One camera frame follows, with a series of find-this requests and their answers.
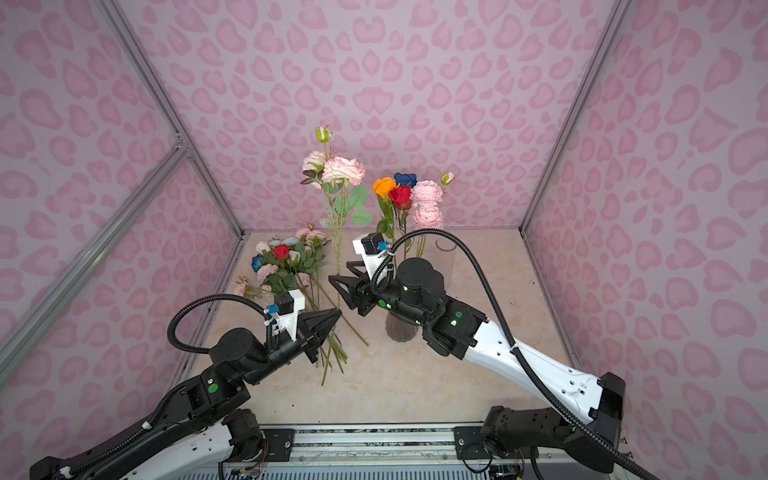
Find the pale pink carnation spray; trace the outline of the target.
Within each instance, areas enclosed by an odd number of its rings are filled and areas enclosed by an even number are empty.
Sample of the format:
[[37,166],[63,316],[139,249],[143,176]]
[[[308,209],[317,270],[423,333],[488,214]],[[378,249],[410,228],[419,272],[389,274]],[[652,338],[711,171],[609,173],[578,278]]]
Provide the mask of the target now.
[[312,280],[307,273],[293,272],[276,265],[261,267],[253,278],[240,276],[235,281],[233,294],[256,300],[280,292],[301,290],[303,293],[311,291]]

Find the clear frosted glass vase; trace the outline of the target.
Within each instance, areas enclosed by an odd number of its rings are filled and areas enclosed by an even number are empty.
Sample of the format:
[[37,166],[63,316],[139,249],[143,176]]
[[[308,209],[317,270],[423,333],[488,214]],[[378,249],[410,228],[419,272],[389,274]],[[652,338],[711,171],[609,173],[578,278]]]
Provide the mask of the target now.
[[457,245],[450,239],[437,236],[434,240],[433,266],[446,280],[453,276]]

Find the orange artificial rose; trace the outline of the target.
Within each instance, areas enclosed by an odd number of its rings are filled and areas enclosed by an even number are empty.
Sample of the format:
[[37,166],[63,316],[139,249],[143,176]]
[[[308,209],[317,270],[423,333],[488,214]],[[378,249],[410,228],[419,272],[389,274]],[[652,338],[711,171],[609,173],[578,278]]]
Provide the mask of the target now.
[[390,240],[396,239],[395,227],[398,209],[390,198],[390,192],[396,187],[396,181],[390,177],[376,180],[373,187],[373,193],[377,196],[379,209],[382,214],[382,219],[377,224],[377,231]]

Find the small red artificial rose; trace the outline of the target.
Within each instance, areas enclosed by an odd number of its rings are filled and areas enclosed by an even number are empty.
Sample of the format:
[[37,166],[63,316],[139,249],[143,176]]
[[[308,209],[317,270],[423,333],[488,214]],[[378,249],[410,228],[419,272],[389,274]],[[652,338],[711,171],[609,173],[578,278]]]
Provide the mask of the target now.
[[412,205],[412,187],[400,185],[389,192],[393,209],[394,239],[399,240],[408,230],[408,217]]

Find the pink rosebud spray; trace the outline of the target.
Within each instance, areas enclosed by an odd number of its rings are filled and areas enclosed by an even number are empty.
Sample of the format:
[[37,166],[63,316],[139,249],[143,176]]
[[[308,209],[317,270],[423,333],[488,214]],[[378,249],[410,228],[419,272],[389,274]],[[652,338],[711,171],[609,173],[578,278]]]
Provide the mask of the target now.
[[320,223],[330,230],[334,270],[339,275],[343,232],[347,224],[367,226],[373,221],[373,215],[367,209],[369,194],[363,185],[366,169],[357,159],[343,157],[331,146],[333,133],[329,126],[318,126],[314,136],[320,148],[306,155],[301,183],[314,187],[321,194],[325,217]]

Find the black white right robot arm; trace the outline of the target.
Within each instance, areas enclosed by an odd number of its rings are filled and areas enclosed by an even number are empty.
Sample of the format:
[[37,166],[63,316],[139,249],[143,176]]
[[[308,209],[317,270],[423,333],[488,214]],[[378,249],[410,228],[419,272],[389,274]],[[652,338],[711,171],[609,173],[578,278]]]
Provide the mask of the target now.
[[348,267],[350,275],[332,275],[329,282],[360,315],[375,307],[385,309],[419,327],[437,354],[482,366],[538,397],[551,393],[542,409],[493,407],[481,430],[489,453],[507,457],[524,448],[560,449],[596,472],[613,471],[614,460],[588,436],[617,445],[626,391],[621,377],[581,372],[521,341],[509,342],[485,313],[447,295],[443,275],[424,259],[406,261],[393,279],[377,286],[355,263]]

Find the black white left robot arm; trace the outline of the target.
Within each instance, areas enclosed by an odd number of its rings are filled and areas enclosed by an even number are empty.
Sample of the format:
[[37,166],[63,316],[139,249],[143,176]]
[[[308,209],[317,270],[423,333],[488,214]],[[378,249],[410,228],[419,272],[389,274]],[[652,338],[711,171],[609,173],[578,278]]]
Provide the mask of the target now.
[[282,332],[267,347],[250,330],[226,332],[209,349],[212,365],[171,388],[150,414],[114,437],[66,459],[45,457],[30,468],[32,479],[128,479],[139,467],[173,446],[216,427],[229,438],[230,460],[255,457],[264,443],[253,413],[241,406],[257,385],[304,355],[319,359],[319,348],[341,317],[338,309],[301,313],[297,334]]

